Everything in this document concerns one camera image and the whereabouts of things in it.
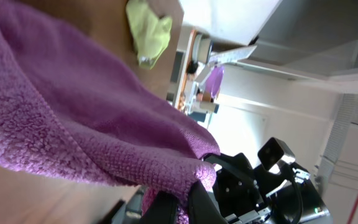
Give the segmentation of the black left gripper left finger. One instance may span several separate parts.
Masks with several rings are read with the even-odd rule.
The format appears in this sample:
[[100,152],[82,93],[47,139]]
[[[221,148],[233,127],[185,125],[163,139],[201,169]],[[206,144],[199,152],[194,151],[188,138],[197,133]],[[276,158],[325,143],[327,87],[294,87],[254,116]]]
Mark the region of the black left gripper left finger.
[[172,194],[160,191],[139,220],[139,224],[176,224],[177,213],[178,199]]

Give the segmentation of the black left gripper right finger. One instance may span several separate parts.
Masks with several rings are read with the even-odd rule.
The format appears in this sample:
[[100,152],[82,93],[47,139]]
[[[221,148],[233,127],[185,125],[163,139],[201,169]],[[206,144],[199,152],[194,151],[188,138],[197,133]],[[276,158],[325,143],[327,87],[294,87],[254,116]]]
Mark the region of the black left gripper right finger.
[[188,196],[189,224],[227,224],[200,181],[194,183]]

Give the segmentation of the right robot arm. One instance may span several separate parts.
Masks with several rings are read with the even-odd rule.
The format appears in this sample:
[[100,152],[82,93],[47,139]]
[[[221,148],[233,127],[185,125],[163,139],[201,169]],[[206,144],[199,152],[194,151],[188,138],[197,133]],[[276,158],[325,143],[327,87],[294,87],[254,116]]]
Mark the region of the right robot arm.
[[272,174],[260,164],[252,167],[243,153],[207,155],[216,171],[213,194],[228,223],[320,223],[329,210],[302,166],[291,165],[294,181]]

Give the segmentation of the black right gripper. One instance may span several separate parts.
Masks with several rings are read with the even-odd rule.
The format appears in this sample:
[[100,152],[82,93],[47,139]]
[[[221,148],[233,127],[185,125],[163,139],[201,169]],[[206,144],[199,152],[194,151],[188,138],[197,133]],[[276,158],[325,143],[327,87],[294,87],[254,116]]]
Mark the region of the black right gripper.
[[221,168],[213,193],[221,216],[228,223],[263,223],[269,206],[263,200],[254,170],[243,153],[235,156],[207,154],[203,160]]

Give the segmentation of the purple microfibre cloth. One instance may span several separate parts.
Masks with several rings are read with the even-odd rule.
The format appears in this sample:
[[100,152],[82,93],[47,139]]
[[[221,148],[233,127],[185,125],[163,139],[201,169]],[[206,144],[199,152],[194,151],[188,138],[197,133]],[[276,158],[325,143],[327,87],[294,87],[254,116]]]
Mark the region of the purple microfibre cloth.
[[66,22],[0,1],[0,166],[106,185],[145,185],[179,200],[211,188],[210,133],[149,92],[132,70]]

